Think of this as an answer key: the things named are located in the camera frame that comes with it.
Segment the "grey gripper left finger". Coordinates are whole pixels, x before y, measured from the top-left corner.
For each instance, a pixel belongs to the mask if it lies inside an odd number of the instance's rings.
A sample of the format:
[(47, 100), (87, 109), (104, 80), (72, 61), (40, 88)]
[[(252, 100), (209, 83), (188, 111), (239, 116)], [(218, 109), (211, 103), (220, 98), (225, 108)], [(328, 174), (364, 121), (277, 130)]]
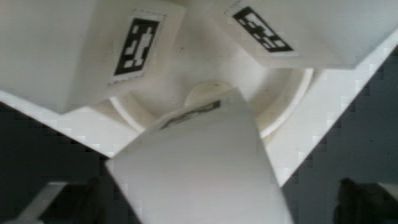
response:
[(110, 224), (103, 181), (51, 181), (7, 224)]

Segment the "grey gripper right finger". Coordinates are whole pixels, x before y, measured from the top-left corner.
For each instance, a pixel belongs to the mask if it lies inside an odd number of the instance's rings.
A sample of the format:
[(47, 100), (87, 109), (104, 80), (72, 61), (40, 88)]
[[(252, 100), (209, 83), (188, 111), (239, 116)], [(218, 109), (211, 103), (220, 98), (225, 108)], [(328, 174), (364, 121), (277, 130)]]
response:
[(378, 183), (341, 179), (334, 224), (398, 224), (398, 199)]

